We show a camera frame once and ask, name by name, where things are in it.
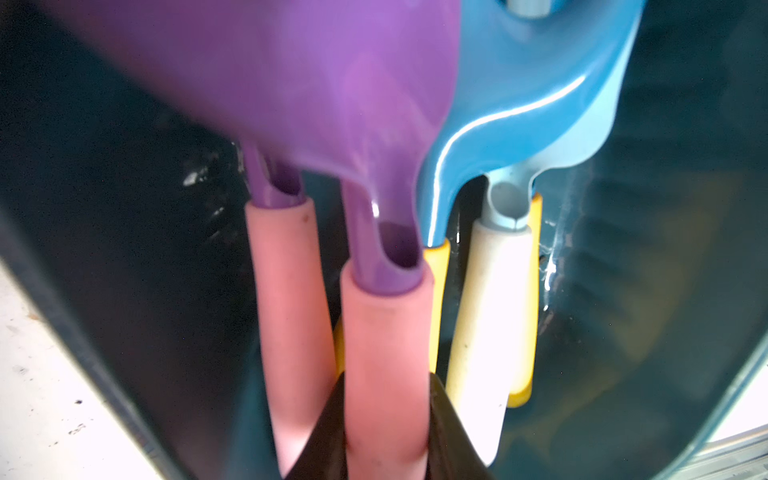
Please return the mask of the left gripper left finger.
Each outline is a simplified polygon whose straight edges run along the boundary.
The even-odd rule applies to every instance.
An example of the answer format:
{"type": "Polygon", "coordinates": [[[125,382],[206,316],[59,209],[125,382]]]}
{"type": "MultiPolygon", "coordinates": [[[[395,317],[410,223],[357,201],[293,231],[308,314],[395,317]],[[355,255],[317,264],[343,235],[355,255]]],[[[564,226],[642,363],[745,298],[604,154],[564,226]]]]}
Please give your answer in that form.
{"type": "Polygon", "coordinates": [[[348,478],[344,427],[345,374],[342,373],[286,480],[348,478]]]}

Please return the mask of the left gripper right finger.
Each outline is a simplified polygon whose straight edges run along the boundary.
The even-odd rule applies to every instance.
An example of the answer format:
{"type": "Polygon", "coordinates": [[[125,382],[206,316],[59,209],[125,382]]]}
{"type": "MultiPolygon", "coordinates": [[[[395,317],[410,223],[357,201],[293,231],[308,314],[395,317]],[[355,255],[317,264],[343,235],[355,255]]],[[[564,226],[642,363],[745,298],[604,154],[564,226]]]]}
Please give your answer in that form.
{"type": "Polygon", "coordinates": [[[430,374],[430,424],[427,478],[493,479],[475,451],[439,377],[430,374]]]}

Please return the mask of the purple rake pink handle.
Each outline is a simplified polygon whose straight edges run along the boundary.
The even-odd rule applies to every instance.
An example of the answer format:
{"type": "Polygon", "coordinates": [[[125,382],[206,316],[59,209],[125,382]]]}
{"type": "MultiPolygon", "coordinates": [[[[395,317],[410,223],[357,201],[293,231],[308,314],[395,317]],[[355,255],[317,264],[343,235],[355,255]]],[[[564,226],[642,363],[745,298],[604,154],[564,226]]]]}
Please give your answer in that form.
{"type": "Polygon", "coordinates": [[[164,101],[267,158],[339,179],[352,479],[422,479],[433,277],[415,208],[452,104],[456,1],[45,1],[164,101]]]}
{"type": "Polygon", "coordinates": [[[278,469],[287,476],[336,382],[314,202],[298,170],[239,146],[258,328],[278,469]]]}

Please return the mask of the teal storage box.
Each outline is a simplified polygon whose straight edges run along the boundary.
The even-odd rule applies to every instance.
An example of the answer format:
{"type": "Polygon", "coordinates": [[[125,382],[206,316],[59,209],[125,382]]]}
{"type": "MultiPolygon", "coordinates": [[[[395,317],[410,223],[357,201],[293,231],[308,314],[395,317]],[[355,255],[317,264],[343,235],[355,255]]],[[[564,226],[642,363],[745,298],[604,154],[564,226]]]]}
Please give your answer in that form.
{"type": "MultiPolygon", "coordinates": [[[[498,479],[650,479],[767,356],[767,5],[651,1],[612,133],[538,178],[543,312],[498,479]]],[[[278,477],[235,147],[1,5],[1,254],[160,471],[278,477]]]]}

